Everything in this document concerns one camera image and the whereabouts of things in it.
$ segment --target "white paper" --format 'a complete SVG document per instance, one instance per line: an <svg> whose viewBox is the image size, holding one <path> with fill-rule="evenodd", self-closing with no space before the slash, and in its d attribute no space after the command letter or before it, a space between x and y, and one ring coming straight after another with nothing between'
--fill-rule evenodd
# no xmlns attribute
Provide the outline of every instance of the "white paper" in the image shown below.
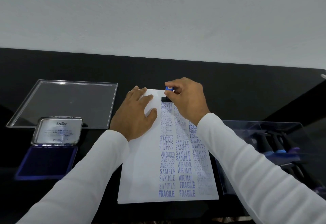
<svg viewBox="0 0 326 224"><path fill-rule="evenodd" d="M161 102L164 90L147 90L150 94L154 98L145 113L157 108L157 119L149 131L129 142L118 203L217 200L209 153L196 127L173 103Z"/></svg>

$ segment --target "glossy desk surface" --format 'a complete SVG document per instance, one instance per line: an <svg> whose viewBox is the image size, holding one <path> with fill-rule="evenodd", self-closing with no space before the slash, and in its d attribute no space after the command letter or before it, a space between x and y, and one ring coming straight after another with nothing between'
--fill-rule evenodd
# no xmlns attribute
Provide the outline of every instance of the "glossy desk surface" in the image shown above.
<svg viewBox="0 0 326 224"><path fill-rule="evenodd" d="M12 179L30 146L33 131L4 126L38 79L117 82L114 114L133 86L164 89L165 81L188 77L202 83L210 111L221 119L301 122L311 138L310 142L320 154L324 154L326 80L321 74L326 74L326 71L0 49L0 199L5 203L0 212L1 218L24 214L55 184L52 180L15 182ZM103 131L82 131L75 162L85 156ZM311 163L312 173L324 184L325 160ZM214 164L213 169L220 200L118 205L120 167L108 183L94 223L244 215L237 197L223 196Z"/></svg>

